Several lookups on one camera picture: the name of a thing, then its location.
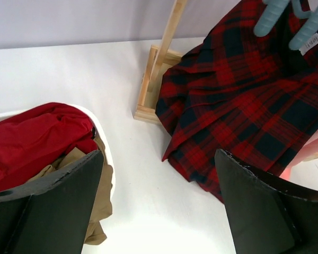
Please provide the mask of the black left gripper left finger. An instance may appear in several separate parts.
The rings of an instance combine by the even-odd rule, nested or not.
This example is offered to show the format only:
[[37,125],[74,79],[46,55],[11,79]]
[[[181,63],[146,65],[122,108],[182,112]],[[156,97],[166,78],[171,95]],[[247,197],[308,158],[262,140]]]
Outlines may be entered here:
[[0,192],[0,253],[81,253],[104,156]]

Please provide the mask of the red plaid skirt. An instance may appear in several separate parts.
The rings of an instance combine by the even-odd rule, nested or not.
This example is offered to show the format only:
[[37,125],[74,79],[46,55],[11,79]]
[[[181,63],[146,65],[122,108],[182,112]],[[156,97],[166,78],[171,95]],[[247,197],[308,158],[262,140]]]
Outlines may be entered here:
[[163,158],[217,199],[217,149],[279,176],[318,135],[318,32],[305,53],[290,50],[304,20],[288,5],[257,37],[264,9],[240,1],[162,78],[155,113],[172,137]]

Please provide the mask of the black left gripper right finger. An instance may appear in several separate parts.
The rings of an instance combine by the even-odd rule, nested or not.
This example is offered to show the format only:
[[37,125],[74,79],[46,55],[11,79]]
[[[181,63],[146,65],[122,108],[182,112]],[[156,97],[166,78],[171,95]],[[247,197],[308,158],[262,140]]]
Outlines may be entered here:
[[222,149],[215,166],[236,253],[318,253],[318,190]]

